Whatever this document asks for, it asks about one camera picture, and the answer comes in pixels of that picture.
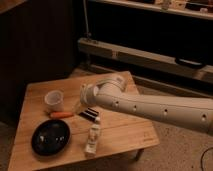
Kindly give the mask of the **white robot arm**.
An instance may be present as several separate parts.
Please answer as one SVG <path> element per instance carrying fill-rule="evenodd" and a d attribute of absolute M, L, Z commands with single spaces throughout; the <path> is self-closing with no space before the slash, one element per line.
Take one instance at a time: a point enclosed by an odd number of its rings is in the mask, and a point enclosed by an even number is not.
<path fill-rule="evenodd" d="M 129 94 L 125 93 L 126 85 L 119 74 L 83 84 L 80 102 L 213 136 L 213 99 Z"/>

